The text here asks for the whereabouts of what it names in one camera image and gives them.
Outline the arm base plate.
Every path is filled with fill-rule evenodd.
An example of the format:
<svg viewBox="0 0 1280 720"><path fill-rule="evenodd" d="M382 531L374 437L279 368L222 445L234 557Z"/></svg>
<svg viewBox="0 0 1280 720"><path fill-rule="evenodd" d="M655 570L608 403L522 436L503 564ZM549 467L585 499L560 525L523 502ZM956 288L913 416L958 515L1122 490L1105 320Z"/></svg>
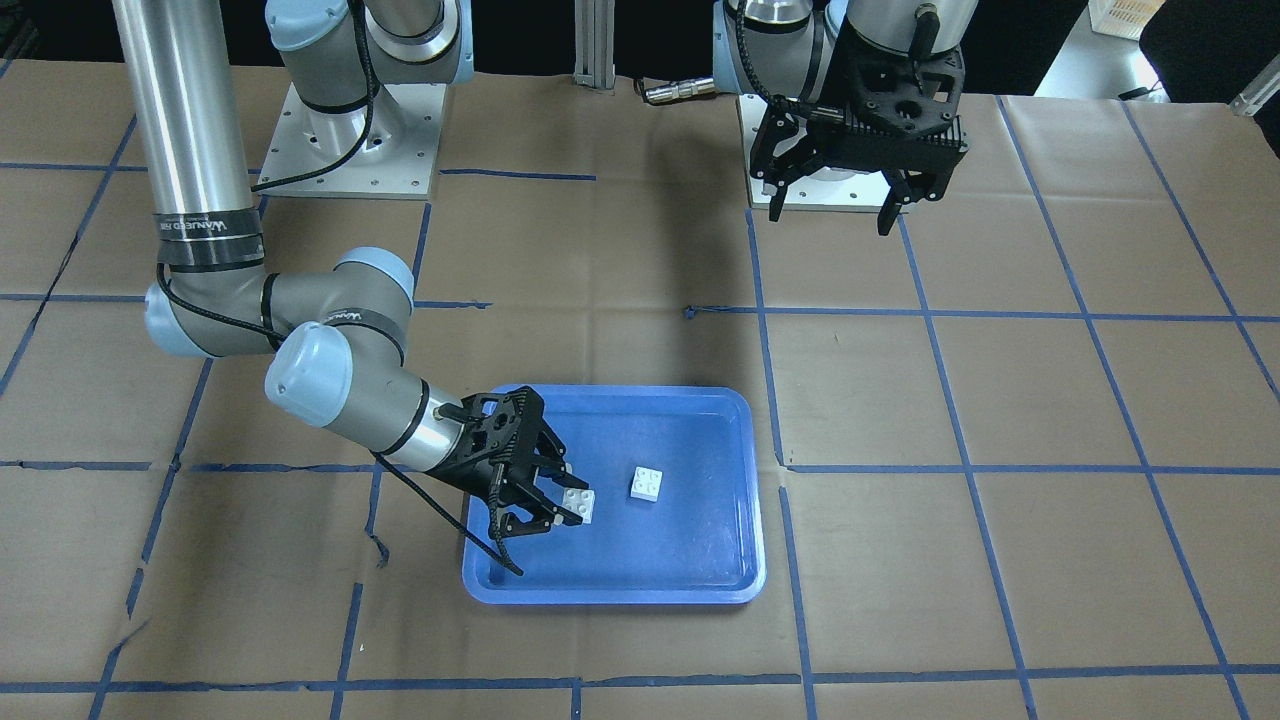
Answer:
<svg viewBox="0 0 1280 720"><path fill-rule="evenodd" d="M320 113L289 88L259 178L280 197L428 200L447 94L444 85L385 86L365 129L362 109Z"/></svg>
<svg viewBox="0 0 1280 720"><path fill-rule="evenodd" d="M737 96L741 126L742 163L750 167L750 156L765 101L755 95ZM877 214L890 186L879 172L860 173L822 168L812 176L788 184L783 210L791 211L847 211Z"/></svg>

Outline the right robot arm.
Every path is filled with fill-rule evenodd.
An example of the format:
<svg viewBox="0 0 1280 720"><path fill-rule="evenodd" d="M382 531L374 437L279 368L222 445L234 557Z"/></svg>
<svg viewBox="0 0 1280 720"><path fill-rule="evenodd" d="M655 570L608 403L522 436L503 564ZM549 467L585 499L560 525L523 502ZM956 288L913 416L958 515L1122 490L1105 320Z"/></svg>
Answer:
<svg viewBox="0 0 1280 720"><path fill-rule="evenodd" d="M489 536L582 523L585 491L529 387L457 398L406 368L415 272L360 247L329 272L265 268L259 197L330 186L356 167L433 160L415 152L390 86L466 81L474 68L466 1L270 1L265 22L316 149L251 184L216 1L115 1L145 145L159 246L143 320L152 342L189 357L270 355L264 391L278 407L404 468L480 498Z"/></svg>

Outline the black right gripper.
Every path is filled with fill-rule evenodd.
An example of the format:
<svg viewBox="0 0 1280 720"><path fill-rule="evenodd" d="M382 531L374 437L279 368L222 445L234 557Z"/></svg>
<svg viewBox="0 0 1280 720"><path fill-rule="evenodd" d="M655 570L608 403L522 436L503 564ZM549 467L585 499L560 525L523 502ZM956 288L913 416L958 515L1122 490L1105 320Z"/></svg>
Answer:
<svg viewBox="0 0 1280 720"><path fill-rule="evenodd" d="M536 487L538 478L573 484L566 446L544 411L545 401L532 388L471 395L440 406L443 418L462 423L458 443L440 464L440 480L485 502L490 536L530 536L585 523Z"/></svg>

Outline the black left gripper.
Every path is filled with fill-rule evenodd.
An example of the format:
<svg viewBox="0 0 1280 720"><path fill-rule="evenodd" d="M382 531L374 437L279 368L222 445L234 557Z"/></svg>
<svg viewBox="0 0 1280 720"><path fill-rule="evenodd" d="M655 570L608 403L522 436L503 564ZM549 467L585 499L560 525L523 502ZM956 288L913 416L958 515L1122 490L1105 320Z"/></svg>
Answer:
<svg viewBox="0 0 1280 720"><path fill-rule="evenodd" d="M969 149L957 109L969 22L969 15L842 15L826 73L810 88L772 91L751 73L765 111L749 174L765 186L768 220L778 222L788 190L822 168L883 176L879 236L892 231L905 206L942 199Z"/></svg>

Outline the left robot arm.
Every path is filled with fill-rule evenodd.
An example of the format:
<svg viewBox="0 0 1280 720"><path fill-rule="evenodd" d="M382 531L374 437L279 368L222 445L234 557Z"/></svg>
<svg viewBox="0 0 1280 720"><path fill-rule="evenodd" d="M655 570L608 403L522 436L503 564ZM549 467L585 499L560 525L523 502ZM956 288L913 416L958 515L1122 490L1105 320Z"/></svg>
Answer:
<svg viewBox="0 0 1280 720"><path fill-rule="evenodd" d="M961 44L974 1L718 1L712 78L763 101L748 150L777 222L820 170L878 174L877 229L938 201L966 156Z"/></svg>

